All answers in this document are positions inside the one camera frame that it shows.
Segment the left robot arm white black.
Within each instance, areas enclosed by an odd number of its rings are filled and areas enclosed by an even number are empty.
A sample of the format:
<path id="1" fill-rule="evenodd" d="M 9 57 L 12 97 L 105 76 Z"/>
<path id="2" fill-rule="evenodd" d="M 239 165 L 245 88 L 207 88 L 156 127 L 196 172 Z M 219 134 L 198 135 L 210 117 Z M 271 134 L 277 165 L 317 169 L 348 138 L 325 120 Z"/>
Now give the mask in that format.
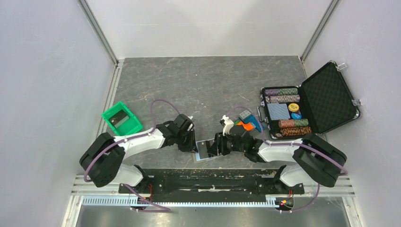
<path id="1" fill-rule="evenodd" d="M 192 116 L 179 114 L 173 121 L 156 124 L 142 133 L 127 136 L 100 134 L 79 160 L 84 181 L 96 187 L 110 183 L 127 184 L 136 192 L 148 188 L 148 179 L 137 165 L 123 162 L 136 154 L 176 145 L 182 152 L 196 153 Z"/>

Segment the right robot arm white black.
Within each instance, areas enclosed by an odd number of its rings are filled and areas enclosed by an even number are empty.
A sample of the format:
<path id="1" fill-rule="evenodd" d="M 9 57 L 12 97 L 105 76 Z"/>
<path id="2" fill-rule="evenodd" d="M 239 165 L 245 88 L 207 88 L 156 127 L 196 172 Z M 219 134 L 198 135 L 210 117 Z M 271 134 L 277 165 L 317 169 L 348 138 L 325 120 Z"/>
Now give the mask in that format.
<path id="1" fill-rule="evenodd" d="M 334 187 L 339 176 L 347 175 L 346 155 L 313 133 L 301 139 L 274 142 L 258 139 L 241 126 L 215 135 L 207 149 L 212 157 L 241 152 L 255 163 L 283 161 L 277 171 L 273 187 L 279 193 L 287 192 L 298 184 L 319 184 Z"/>

